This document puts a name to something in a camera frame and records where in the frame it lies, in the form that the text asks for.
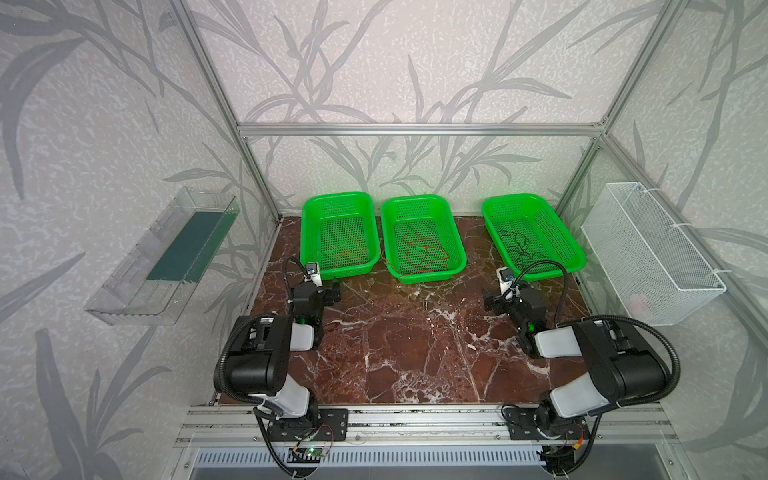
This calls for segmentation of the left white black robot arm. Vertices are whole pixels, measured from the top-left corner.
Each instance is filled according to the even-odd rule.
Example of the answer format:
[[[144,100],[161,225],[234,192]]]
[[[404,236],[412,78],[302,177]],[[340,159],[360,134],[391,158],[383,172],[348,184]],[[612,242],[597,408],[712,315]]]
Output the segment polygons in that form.
[[[217,392],[255,407],[256,417],[275,424],[314,430],[319,426],[317,400],[289,373],[293,352],[319,348],[324,337],[323,315],[341,300],[341,287],[305,280],[291,287],[286,315],[241,316],[217,360],[213,384]]]

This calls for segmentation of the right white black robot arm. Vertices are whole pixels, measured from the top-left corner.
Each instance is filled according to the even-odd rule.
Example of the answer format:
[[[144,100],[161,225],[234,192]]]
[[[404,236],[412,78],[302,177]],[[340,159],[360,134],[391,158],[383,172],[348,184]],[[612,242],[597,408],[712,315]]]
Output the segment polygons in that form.
[[[530,285],[483,288],[484,309],[517,326],[517,342],[534,359],[580,358],[586,372],[544,395],[538,424],[554,426],[627,406],[656,402],[679,384],[682,365],[672,343],[654,327],[621,315],[593,315],[550,328],[546,299]]]

